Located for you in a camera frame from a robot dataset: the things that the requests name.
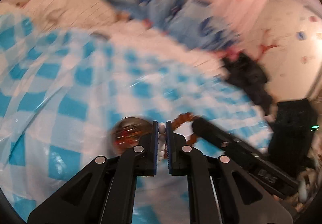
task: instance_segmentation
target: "sticker on wall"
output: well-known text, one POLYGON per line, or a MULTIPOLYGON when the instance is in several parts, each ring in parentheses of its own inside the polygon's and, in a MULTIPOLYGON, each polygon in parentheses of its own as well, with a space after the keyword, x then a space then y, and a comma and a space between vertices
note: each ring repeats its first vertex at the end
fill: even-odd
POLYGON ((309 20, 310 20, 310 22, 312 22, 312 23, 316 23, 316 22, 318 22, 318 19, 316 18, 316 16, 310 16, 310 17, 309 17, 309 20))
POLYGON ((301 63, 309 63, 309 62, 308 62, 308 57, 307 57, 307 56, 303 56, 303 57, 301 58, 301 63))
POLYGON ((304 32, 298 32, 298 33, 297 33, 297 38, 298 38, 299 40, 306 40, 306 35, 305 35, 305 33, 304 33, 304 32))

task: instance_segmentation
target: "blue printed fabric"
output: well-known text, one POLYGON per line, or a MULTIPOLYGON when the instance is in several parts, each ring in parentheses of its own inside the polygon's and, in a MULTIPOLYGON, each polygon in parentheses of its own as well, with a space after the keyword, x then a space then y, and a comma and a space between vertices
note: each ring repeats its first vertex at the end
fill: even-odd
POLYGON ((133 18, 148 20, 188 48, 227 49, 238 42, 221 17, 214 16, 208 2, 200 0, 108 0, 133 18))
MULTIPOLYGON (((238 88, 80 30, 39 33, 25 16, 0 16, 0 64, 0 186, 24 220, 93 158, 114 156, 109 131, 127 116, 166 122, 193 112, 257 148, 270 140, 238 88)), ((157 177, 139 178, 133 223, 168 223, 166 214, 184 223, 183 212, 186 181, 166 161, 157 177)))

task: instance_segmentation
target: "blue checkered fabric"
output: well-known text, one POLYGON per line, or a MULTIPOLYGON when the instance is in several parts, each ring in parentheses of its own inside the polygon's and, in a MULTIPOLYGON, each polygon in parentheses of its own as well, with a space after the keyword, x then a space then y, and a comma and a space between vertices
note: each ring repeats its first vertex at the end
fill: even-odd
MULTIPOLYGON (((270 140, 267 124, 238 88, 80 30, 41 34, 25 16, 3 15, 0 64, 0 185, 24 220, 94 157, 113 156, 109 130, 126 116, 165 122, 193 112, 257 148, 270 140)), ((220 153, 205 142, 197 147, 220 153)), ((172 190, 173 180, 166 162, 157 178, 139 178, 133 223, 169 222, 153 194, 173 199, 166 210, 181 223, 186 182, 176 179, 172 190)))

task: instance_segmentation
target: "black cloth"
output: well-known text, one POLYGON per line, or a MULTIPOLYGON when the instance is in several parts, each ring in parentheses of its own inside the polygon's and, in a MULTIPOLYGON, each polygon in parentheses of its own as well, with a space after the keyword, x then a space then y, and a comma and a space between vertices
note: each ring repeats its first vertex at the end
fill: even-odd
POLYGON ((225 68, 230 72, 227 83, 242 88, 255 105, 260 105, 269 114, 273 98, 265 91, 268 78, 262 68, 246 54, 240 53, 235 62, 223 59, 225 68))

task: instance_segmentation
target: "white bead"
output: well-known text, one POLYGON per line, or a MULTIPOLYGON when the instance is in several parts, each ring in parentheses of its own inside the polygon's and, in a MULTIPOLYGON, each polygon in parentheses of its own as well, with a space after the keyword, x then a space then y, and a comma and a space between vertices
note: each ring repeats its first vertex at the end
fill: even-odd
POLYGON ((301 203, 305 203, 308 200, 305 180, 301 180, 298 186, 298 199, 301 203))
POLYGON ((164 143, 159 143, 158 144, 158 151, 164 151, 165 150, 165 144, 164 143))
POLYGON ((165 135, 159 136, 159 143, 165 143, 165 135))
POLYGON ((165 152, 164 152, 164 151, 159 151, 159 152, 158 152, 158 157, 163 157, 163 156, 164 156, 164 154, 165 154, 165 152))
POLYGON ((163 122, 159 123, 159 133, 165 134, 165 124, 163 122))

